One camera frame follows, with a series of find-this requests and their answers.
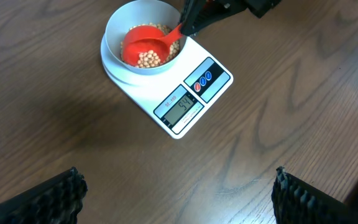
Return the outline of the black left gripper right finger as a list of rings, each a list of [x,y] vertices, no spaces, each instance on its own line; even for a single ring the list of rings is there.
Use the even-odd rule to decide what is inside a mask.
[[[276,169],[272,204],[277,224],[358,224],[358,212],[287,173]]]

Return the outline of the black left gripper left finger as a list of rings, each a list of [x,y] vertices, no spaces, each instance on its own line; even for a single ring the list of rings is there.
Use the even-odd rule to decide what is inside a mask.
[[[72,167],[0,203],[0,224],[76,224],[87,191],[84,175]]]

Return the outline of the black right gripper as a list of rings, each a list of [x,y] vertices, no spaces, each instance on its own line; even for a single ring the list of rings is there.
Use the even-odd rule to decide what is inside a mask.
[[[233,16],[247,8],[258,18],[264,16],[282,0],[186,0],[181,11],[180,32],[193,35],[201,29]]]

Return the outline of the red measuring scoop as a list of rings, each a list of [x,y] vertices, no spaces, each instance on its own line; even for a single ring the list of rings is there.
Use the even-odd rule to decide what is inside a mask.
[[[170,46],[183,37],[179,24],[170,33],[165,35],[154,26],[140,26],[130,30],[124,37],[122,43],[122,59],[131,66],[136,66],[140,60],[141,53],[153,50],[161,61],[165,61],[172,50]]]

